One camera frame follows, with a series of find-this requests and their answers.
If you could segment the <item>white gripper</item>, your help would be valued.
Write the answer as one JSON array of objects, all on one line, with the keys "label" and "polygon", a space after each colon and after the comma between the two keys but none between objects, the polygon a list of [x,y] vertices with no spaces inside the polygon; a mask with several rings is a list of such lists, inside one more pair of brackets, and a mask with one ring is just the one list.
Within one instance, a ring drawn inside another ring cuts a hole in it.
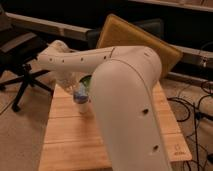
[{"label": "white gripper", "polygon": [[73,95],[80,91],[80,74],[78,72],[57,72],[55,78],[57,84],[65,92]]}]

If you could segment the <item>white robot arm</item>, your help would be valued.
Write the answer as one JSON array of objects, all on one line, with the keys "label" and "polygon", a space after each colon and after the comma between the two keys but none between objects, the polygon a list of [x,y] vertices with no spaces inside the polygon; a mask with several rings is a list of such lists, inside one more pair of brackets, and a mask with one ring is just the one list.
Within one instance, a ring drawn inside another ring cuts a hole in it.
[{"label": "white robot arm", "polygon": [[72,53],[48,47],[41,67],[91,75],[89,97],[114,171],[172,171],[153,87],[162,64],[147,46],[113,46]]}]

